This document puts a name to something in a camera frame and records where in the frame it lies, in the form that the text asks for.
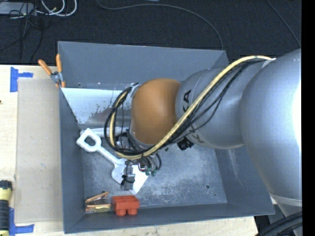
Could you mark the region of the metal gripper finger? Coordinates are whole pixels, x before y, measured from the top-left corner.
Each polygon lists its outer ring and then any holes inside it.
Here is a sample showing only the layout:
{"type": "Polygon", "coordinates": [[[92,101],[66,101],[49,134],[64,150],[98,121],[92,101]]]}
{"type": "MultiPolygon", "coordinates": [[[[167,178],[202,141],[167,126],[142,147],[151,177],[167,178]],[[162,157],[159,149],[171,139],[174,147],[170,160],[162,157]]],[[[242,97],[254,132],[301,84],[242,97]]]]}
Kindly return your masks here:
{"type": "Polygon", "coordinates": [[[134,182],[135,182],[135,173],[133,172],[133,167],[131,167],[128,171],[128,181],[129,181],[129,190],[132,190],[134,182]]]}
{"type": "Polygon", "coordinates": [[[127,168],[124,169],[124,173],[122,175],[121,189],[123,191],[129,190],[129,176],[128,176],[127,168]]]}

